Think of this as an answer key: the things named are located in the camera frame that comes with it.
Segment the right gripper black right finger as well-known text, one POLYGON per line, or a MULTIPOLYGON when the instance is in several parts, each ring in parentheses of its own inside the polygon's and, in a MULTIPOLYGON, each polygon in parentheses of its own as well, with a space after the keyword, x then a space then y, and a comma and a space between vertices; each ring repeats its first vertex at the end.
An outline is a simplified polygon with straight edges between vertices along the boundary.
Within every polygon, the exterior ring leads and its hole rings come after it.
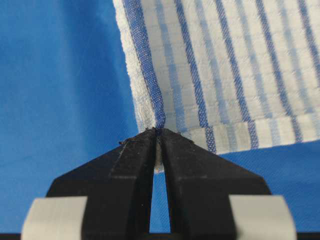
POLYGON ((234 240, 230 195, 270 195, 265 180, 169 129, 159 129, 170 229, 184 240, 234 240))

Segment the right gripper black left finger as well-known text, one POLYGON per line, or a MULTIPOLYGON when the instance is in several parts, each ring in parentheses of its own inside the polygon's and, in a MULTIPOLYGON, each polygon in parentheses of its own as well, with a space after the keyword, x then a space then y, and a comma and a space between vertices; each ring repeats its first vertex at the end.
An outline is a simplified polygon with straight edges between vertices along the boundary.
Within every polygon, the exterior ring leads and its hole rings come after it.
POLYGON ((83 240, 136 240, 150 229, 155 128, 57 177, 47 197, 86 196, 83 240))

